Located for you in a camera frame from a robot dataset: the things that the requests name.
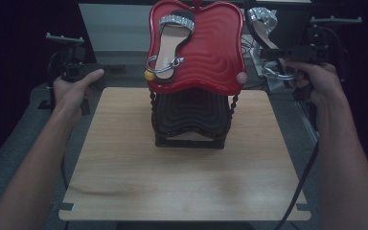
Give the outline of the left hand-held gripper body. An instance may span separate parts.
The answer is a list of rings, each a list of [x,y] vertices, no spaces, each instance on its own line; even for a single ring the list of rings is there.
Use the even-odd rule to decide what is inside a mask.
[[[84,64],[86,49],[82,47],[84,43],[82,37],[73,38],[47,33],[45,38],[63,46],[62,50],[50,57],[48,64],[50,76],[61,76],[64,81],[76,82],[87,75],[86,64]]]

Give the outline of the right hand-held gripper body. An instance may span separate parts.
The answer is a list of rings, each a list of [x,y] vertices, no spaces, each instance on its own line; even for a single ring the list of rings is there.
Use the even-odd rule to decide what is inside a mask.
[[[326,18],[312,17],[307,29],[309,43],[285,50],[284,59],[321,64],[328,62],[336,68],[341,81],[346,80],[348,54],[337,31],[343,26],[361,24],[361,17],[339,18],[333,15]]]

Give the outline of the black sandal with silver strap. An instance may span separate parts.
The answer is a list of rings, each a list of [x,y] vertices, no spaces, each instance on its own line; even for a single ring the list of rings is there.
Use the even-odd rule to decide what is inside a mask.
[[[176,10],[159,20],[160,44],[158,53],[147,59],[145,79],[167,82],[173,78],[175,69],[185,60],[176,50],[195,31],[195,16],[188,10]]]
[[[263,49],[277,49],[278,46],[269,39],[269,34],[276,28],[276,15],[263,7],[251,8],[245,12],[246,25],[253,39]],[[264,60],[264,75],[269,79],[282,81],[286,88],[293,88],[294,76],[287,70],[283,59]]]

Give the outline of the red and black shoe rack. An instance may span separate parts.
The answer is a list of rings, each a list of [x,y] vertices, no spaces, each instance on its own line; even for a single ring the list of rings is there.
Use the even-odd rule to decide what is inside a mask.
[[[149,12],[148,58],[158,53],[159,20],[176,10],[195,16],[195,31],[176,54],[185,60],[170,81],[147,81],[158,147],[222,149],[242,87],[241,10],[229,2],[159,0]]]

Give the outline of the person's left hand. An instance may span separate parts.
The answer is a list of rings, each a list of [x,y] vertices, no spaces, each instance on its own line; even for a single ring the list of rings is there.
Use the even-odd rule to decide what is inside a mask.
[[[54,81],[55,113],[69,119],[78,119],[82,114],[81,105],[84,100],[93,97],[90,84],[98,81],[104,75],[104,70],[99,69],[87,74],[82,80],[68,82],[58,77]]]

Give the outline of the person's right hand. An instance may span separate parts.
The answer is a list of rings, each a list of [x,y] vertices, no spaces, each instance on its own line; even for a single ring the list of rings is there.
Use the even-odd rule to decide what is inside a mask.
[[[298,72],[296,77],[297,87],[312,86],[310,100],[318,108],[344,106],[347,104],[347,98],[343,92],[336,69],[330,63],[317,65],[287,60],[286,64]]]

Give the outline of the white metal desk leg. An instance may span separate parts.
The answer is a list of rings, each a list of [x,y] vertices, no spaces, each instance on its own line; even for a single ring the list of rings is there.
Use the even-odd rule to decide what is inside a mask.
[[[264,79],[265,78],[264,65],[259,57],[260,49],[261,46],[255,40],[252,40],[249,55],[251,56],[251,59],[253,61],[257,76],[260,79]]]

